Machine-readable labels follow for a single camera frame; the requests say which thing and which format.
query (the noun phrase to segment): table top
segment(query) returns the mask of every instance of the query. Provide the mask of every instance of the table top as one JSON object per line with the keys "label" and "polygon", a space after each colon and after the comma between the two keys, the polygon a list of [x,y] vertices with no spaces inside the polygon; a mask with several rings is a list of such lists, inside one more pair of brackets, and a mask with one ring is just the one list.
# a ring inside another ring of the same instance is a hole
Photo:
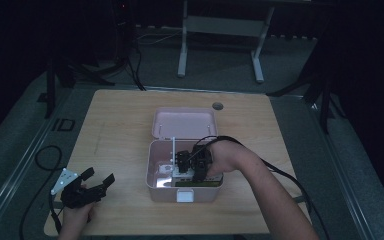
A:
{"label": "table top", "polygon": [[[153,202],[146,184],[151,130],[159,107],[212,108],[219,135],[238,139],[260,157],[295,176],[270,100],[261,94],[98,90],[91,102],[67,168],[93,167],[88,187],[114,173],[107,196],[96,204],[85,235],[173,235],[268,233],[252,190],[239,171],[226,173],[209,203]],[[276,176],[292,197],[301,192]],[[305,204],[300,207],[306,211]],[[45,234],[56,236],[48,217]]]}

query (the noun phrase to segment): box lid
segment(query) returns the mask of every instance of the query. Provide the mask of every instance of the box lid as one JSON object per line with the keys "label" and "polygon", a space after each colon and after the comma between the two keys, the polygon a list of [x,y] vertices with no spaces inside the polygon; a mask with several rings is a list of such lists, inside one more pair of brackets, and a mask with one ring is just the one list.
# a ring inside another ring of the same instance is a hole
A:
{"label": "box lid", "polygon": [[152,136],[158,139],[201,139],[217,136],[211,108],[160,107],[154,115]]}

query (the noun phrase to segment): gray floor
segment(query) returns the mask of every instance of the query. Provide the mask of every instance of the gray floor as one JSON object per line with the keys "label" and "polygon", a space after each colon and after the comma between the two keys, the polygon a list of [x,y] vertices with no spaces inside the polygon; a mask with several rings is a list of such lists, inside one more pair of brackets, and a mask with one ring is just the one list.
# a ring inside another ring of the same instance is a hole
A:
{"label": "gray floor", "polygon": [[[158,33],[176,33],[160,31]],[[264,94],[293,82],[315,44],[303,39],[268,39],[260,58],[266,81],[258,84],[253,80],[248,42],[242,42],[240,47],[221,43],[208,45],[202,37],[193,37],[183,79],[176,76],[180,47],[177,35],[158,43],[153,42],[160,37],[140,39],[142,61],[139,74],[145,87],[150,90],[173,88]],[[131,57],[136,65],[138,55],[132,53]],[[111,88],[134,89],[128,72],[106,76],[117,83]],[[45,91],[45,78],[42,76],[32,82],[1,125],[0,194],[11,201],[0,200],[0,239],[17,239],[23,213],[49,175],[36,166],[34,154],[41,147],[57,145],[62,150],[60,166],[67,163],[93,93],[100,88],[103,87],[89,81],[79,81],[74,89],[58,88],[59,107],[51,119],[45,120],[46,106],[36,102],[39,94]],[[271,99],[298,180],[312,197],[331,239],[384,239],[384,190],[358,137],[348,121],[334,110],[334,118],[328,122],[330,134],[323,134],[317,123],[317,109],[299,97],[305,88],[289,96]],[[73,131],[53,130],[57,119],[75,120]],[[48,167],[52,167],[57,159],[58,154],[53,149],[39,155],[41,164]],[[26,169],[22,181],[19,185],[13,184],[17,181],[9,181],[12,190],[2,190],[20,163],[25,163],[23,167]],[[51,178],[33,203],[23,225],[25,239],[52,239],[43,234],[43,224],[49,210],[46,192],[57,175]],[[311,217],[317,232],[325,239],[314,212]],[[270,239],[268,235],[246,237]],[[232,239],[232,236],[120,236],[110,239],[166,238]]]}

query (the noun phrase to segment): pink box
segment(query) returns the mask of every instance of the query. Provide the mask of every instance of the pink box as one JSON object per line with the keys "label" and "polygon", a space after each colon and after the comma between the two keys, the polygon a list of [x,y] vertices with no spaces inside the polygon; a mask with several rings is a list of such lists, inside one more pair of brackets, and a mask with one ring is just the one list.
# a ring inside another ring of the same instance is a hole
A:
{"label": "pink box", "polygon": [[201,138],[217,136],[214,110],[210,108],[158,108],[155,112],[149,147],[146,184],[156,202],[211,202],[223,181],[212,187],[174,187],[172,181],[173,147],[175,152],[192,151]]}

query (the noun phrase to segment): box latch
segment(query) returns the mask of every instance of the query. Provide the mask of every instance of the box latch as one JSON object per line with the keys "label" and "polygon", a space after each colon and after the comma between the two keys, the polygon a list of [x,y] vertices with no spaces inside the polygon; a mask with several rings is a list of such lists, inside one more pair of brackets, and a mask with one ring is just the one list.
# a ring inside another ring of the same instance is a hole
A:
{"label": "box latch", "polygon": [[193,202],[194,192],[192,188],[179,188],[177,190],[177,202]]}

